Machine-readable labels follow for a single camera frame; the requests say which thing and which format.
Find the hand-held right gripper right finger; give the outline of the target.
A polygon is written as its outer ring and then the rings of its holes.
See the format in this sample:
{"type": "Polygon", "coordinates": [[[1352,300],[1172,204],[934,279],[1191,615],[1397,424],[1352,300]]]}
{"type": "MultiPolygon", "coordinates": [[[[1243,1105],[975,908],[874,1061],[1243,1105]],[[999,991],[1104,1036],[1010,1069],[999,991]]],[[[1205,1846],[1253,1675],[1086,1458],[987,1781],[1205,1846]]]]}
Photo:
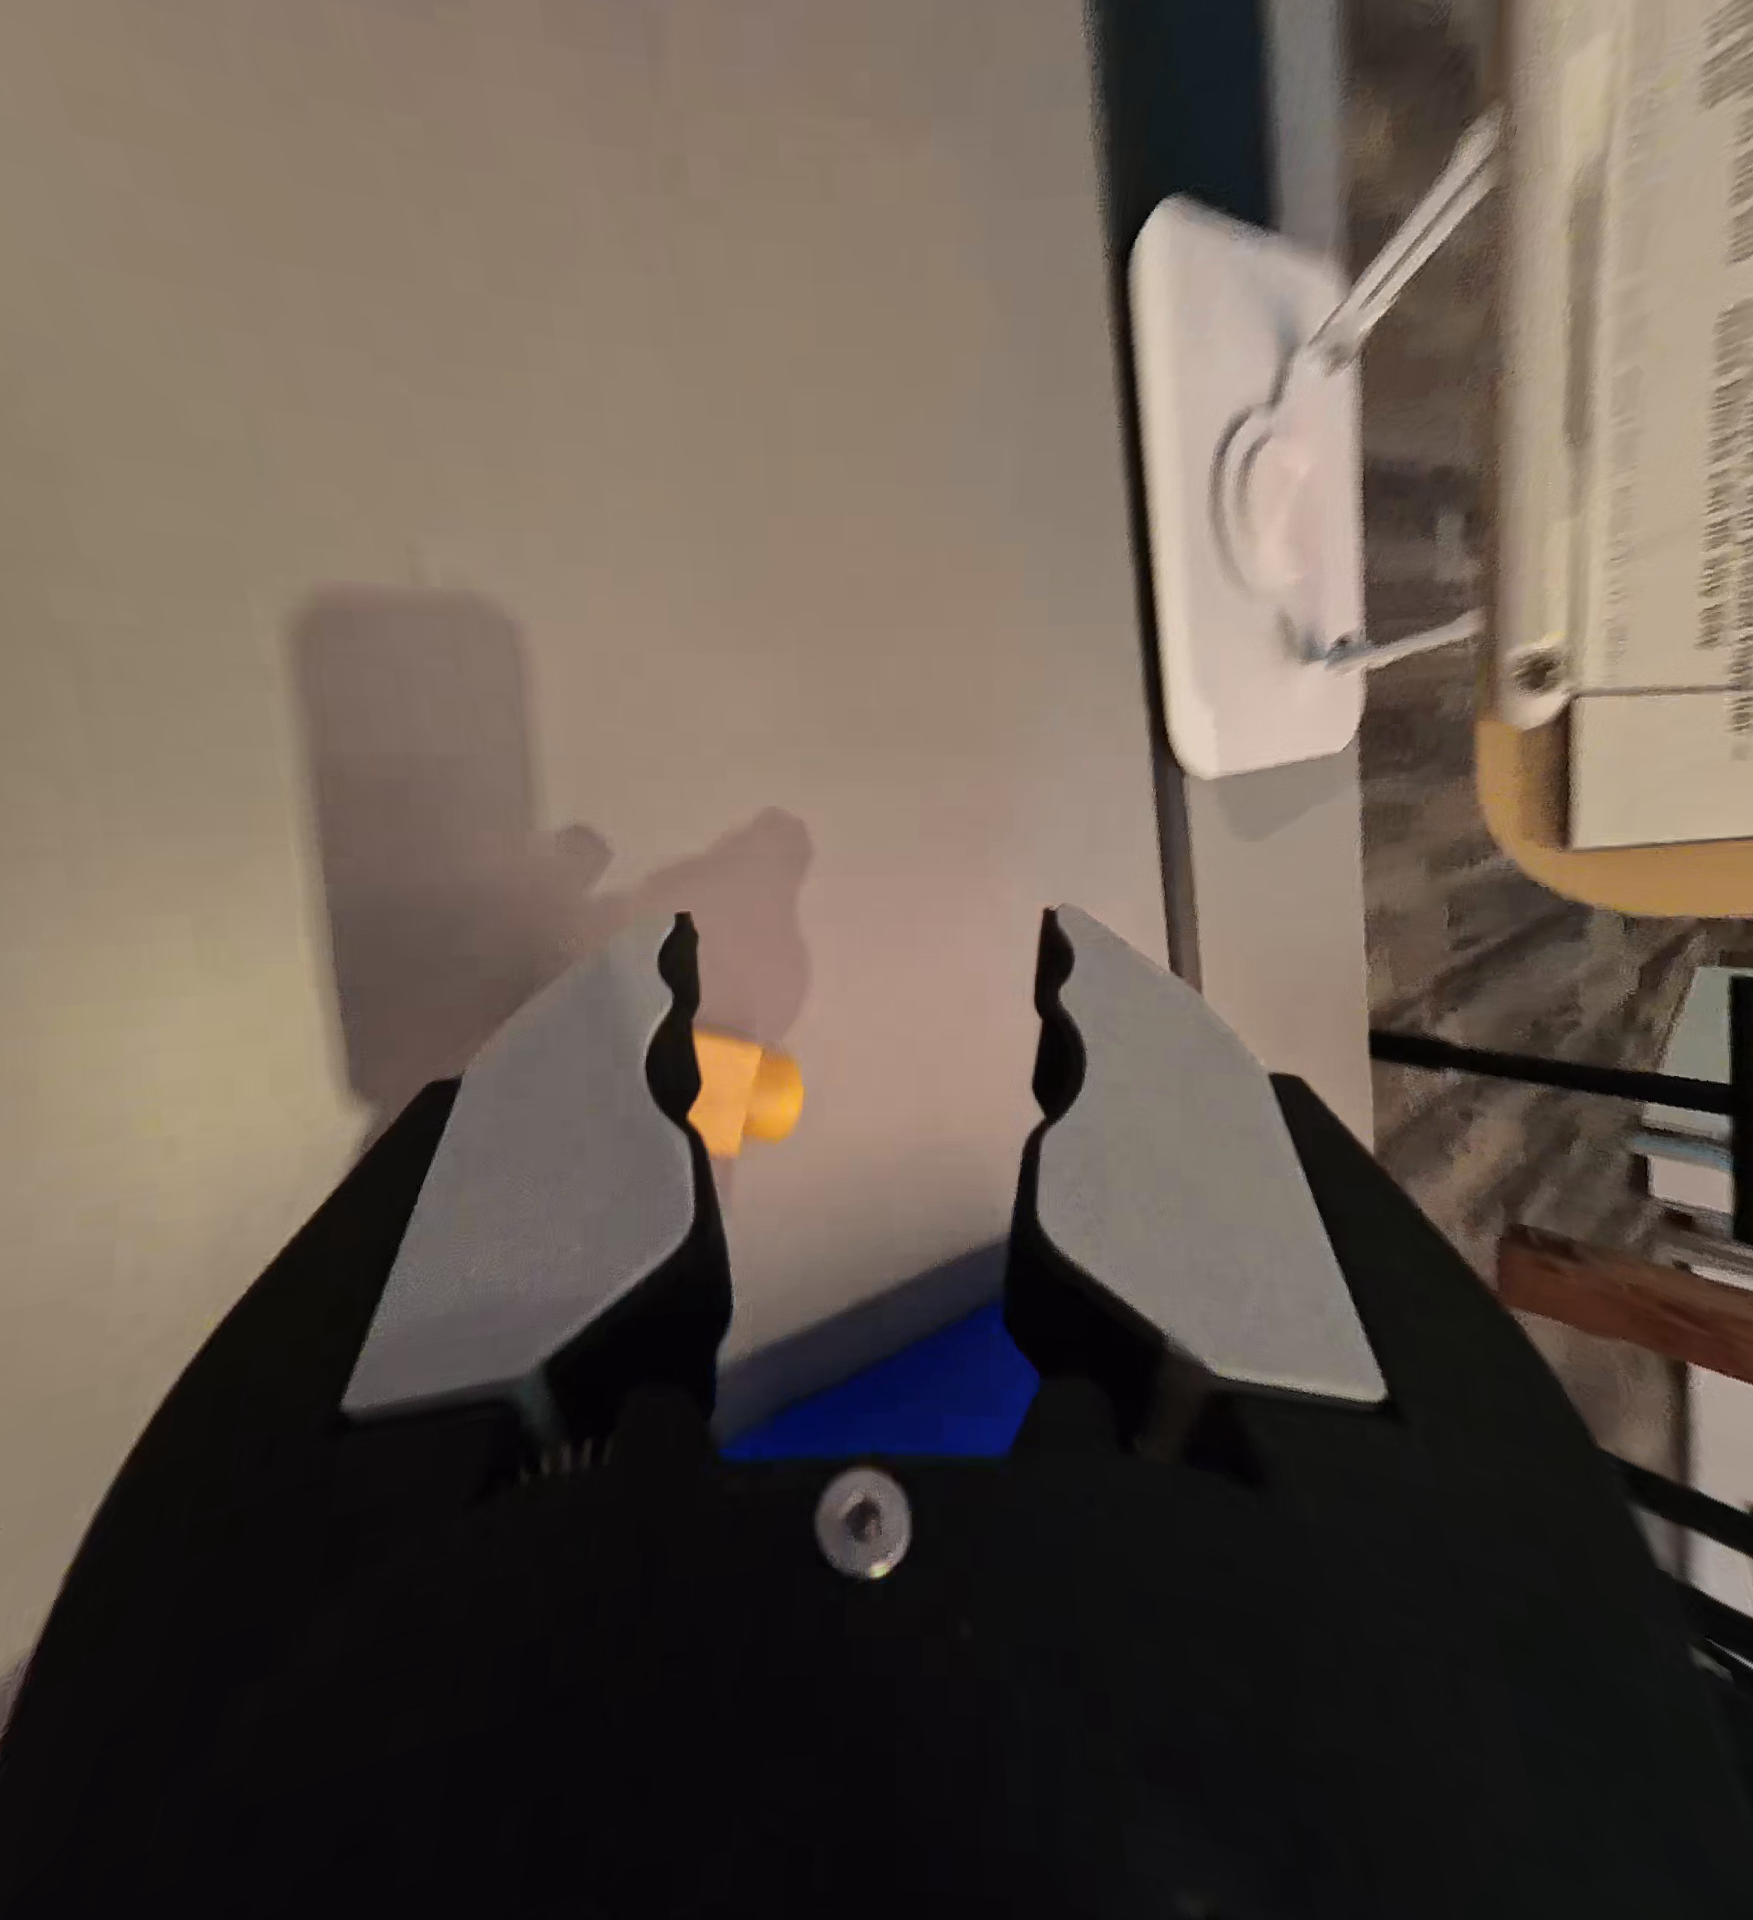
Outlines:
{"type": "Polygon", "coordinates": [[[1382,1368],[1273,1074],[1189,983],[1047,913],[1039,1122],[1012,1211],[1006,1319],[1043,1372],[1148,1408],[1166,1357],[1225,1389],[1377,1408],[1382,1368]]]}

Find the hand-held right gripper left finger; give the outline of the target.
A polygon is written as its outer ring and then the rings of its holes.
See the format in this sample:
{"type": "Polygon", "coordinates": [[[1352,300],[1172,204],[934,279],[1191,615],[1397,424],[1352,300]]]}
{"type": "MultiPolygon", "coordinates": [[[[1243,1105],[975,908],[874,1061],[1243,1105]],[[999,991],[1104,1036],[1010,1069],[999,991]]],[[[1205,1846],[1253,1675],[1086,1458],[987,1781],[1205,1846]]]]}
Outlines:
{"type": "Polygon", "coordinates": [[[713,1411],[734,1293],[699,1093],[690,915],[570,965],[459,1080],[343,1392],[351,1419],[497,1405],[713,1411]]]}

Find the yellow one-stud block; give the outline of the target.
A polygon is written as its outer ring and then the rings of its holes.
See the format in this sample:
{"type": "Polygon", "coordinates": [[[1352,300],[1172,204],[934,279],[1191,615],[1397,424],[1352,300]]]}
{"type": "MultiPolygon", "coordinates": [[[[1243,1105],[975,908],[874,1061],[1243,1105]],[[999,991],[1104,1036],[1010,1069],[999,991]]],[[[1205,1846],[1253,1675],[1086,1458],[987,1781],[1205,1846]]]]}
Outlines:
{"type": "Polygon", "coordinates": [[[690,1124],[716,1160],[734,1160],[755,1141],[788,1140],[805,1107],[805,1082],[793,1057],[745,1033],[697,1025],[699,1072],[690,1124]]]}

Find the plain blue object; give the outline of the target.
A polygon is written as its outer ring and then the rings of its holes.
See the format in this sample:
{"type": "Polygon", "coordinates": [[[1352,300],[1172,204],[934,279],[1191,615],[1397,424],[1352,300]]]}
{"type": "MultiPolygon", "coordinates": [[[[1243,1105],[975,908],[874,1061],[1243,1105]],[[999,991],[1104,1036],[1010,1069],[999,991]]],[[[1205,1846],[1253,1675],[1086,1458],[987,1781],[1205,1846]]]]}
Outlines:
{"type": "Polygon", "coordinates": [[[1039,1374],[1008,1332],[1002,1300],[890,1357],[764,1413],[720,1444],[730,1461],[1002,1458],[1039,1374]]]}

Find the white stand base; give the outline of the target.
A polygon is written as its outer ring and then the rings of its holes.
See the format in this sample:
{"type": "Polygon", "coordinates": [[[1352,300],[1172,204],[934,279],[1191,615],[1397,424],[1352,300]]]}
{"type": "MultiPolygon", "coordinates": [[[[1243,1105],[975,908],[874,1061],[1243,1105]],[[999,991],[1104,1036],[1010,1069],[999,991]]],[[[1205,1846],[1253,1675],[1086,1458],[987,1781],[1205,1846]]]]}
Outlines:
{"type": "Polygon", "coordinates": [[[1189,197],[1130,250],[1166,732],[1200,781],[1342,752],[1365,709],[1360,376],[1311,338],[1344,276],[1189,197]]]}

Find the black mat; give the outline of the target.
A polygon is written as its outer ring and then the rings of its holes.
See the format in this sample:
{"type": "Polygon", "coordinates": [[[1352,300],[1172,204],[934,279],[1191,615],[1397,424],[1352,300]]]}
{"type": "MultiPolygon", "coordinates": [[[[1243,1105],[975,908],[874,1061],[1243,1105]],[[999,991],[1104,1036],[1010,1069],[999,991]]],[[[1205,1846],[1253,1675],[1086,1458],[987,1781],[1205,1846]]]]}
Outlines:
{"type": "Polygon", "coordinates": [[[1166,198],[1273,227],[1260,7],[1088,3],[1085,22],[1110,276],[1166,198]]]}

